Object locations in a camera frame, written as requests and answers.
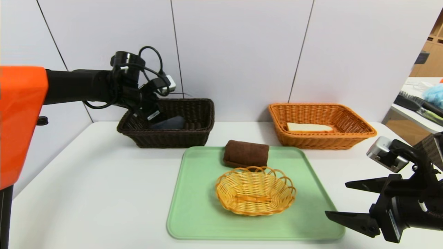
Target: white table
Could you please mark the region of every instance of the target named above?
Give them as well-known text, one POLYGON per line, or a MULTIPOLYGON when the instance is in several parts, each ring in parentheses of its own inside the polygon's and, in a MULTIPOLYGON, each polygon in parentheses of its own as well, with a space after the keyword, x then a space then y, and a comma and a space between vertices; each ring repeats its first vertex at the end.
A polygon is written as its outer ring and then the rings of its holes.
MULTIPOLYGON (((371 125, 380 136, 399 138, 382 124, 371 125)), ((417 249, 441 244, 443 233, 421 229, 405 230, 400 245, 350 229, 330 242, 175 240, 166 220, 185 149, 139 149, 116 126, 90 125, 14 199, 11 249, 417 249)), ((280 145, 267 122, 216 122, 206 145, 224 146, 229 139, 280 145)), ((365 155, 375 139, 347 151, 305 150, 339 211, 367 213, 376 202, 375 193, 345 187, 347 181, 390 173, 365 155)), ((412 171, 402 173, 409 177, 412 171)))
MULTIPOLYGON (((403 85, 403 87, 401 88, 402 91, 405 91, 406 93, 413 95, 413 96, 418 96, 420 98, 422 97, 422 91, 419 91, 417 89, 414 89, 414 87, 412 85, 408 85, 409 83, 412 82, 429 82, 431 84, 438 84, 440 82, 440 80, 442 79, 442 77, 409 77, 408 80, 406 81, 406 84, 403 85)), ((406 109, 404 107, 401 107, 399 105, 396 104, 392 104, 391 106, 391 110, 395 111, 396 113, 400 114, 401 116, 413 121, 414 123, 416 123, 417 125, 419 125, 420 127, 422 127, 423 129, 431 132, 431 133, 437 133, 440 131, 443 131, 443 126, 436 124, 422 116, 420 116, 419 114, 417 114, 416 112, 413 112, 409 109, 406 109)))

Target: white wall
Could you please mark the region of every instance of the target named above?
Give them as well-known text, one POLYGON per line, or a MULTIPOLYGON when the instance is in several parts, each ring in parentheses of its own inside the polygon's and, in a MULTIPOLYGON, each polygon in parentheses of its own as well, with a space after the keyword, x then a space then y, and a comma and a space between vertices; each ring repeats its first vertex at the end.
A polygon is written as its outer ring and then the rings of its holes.
MULTIPOLYGON (((2 0, 0 32, 1 65, 66 70, 35 0, 2 0)), ((92 123, 81 102, 45 105, 40 115, 49 124, 35 128, 14 197, 92 123)))
POLYGON ((312 0, 172 0, 183 90, 216 121, 264 121, 289 99, 312 0))
POLYGON ((290 102, 342 103, 381 121, 441 0, 315 0, 290 102))
MULTIPOLYGON (((175 93, 182 92, 169 0, 39 2, 69 70, 111 70, 109 61, 116 51, 137 54, 141 47, 150 45, 160 52, 165 72, 177 83, 175 93)), ((142 56, 147 67, 159 69, 154 52, 145 51, 142 56)), ((139 83, 145 83, 144 77, 140 77, 139 83)), ((126 112, 116 106, 88 110, 94 121, 117 121, 126 112)))

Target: orange robot arm cover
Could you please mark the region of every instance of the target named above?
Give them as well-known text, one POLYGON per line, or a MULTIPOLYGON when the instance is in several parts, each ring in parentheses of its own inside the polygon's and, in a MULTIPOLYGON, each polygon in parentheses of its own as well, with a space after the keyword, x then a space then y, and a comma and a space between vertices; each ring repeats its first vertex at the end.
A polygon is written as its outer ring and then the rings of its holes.
POLYGON ((47 89, 42 67, 0 66, 0 189, 20 176, 47 89))

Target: orange wicker basket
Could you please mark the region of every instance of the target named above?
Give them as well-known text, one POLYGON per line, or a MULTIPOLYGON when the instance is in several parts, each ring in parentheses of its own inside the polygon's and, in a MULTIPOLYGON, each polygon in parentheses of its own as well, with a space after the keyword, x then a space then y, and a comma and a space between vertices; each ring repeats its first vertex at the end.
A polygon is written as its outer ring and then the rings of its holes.
POLYGON ((215 189, 225 209, 249 216, 281 213, 292 205, 297 192, 282 171, 256 166, 226 172, 215 189))
POLYGON ((353 110, 338 104, 281 103, 269 105, 275 131, 283 146, 302 149, 347 150, 377 132, 353 110), (289 132, 287 123, 320 124, 334 132, 289 132))

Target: green tray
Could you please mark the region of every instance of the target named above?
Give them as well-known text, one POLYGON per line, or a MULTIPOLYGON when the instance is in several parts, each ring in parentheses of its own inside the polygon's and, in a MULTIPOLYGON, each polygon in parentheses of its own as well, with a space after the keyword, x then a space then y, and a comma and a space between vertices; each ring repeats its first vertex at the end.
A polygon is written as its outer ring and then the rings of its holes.
POLYGON ((172 199, 167 230, 176 239, 192 240, 332 240, 345 228, 330 221, 336 211, 304 153, 271 147, 268 166, 282 170, 297 189, 295 202, 281 214, 243 216, 225 210, 215 195, 215 181, 231 168, 222 161, 224 147, 185 151, 172 199))

